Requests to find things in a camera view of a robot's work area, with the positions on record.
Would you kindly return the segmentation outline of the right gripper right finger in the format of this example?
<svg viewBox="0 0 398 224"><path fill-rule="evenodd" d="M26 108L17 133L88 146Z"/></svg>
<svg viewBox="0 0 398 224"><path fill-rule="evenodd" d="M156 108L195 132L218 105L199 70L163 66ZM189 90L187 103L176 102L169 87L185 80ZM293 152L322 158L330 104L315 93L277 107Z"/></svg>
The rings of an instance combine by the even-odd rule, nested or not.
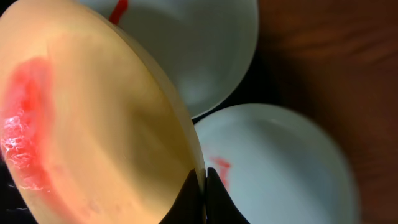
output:
<svg viewBox="0 0 398 224"><path fill-rule="evenodd" d="M249 224L236 208L217 171L207 169L205 207L207 224Z"/></svg>

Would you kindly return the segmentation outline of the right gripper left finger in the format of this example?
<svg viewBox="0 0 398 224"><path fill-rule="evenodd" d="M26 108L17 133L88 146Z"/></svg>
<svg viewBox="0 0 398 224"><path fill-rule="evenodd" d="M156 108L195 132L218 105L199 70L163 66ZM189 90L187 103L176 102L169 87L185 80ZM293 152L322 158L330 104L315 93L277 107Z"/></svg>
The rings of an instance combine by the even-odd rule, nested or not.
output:
<svg viewBox="0 0 398 224"><path fill-rule="evenodd" d="M191 170L185 179L172 207L160 224L204 224L203 194L195 170Z"/></svg>

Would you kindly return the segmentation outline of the yellow plate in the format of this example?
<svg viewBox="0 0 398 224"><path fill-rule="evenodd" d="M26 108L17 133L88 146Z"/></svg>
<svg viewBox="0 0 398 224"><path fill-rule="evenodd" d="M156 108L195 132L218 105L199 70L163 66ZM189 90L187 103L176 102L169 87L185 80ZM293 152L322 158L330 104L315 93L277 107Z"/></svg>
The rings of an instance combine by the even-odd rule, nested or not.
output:
<svg viewBox="0 0 398 224"><path fill-rule="evenodd" d="M159 223L189 174L190 115L138 42L75 1L1 16L1 152L39 223Z"/></svg>

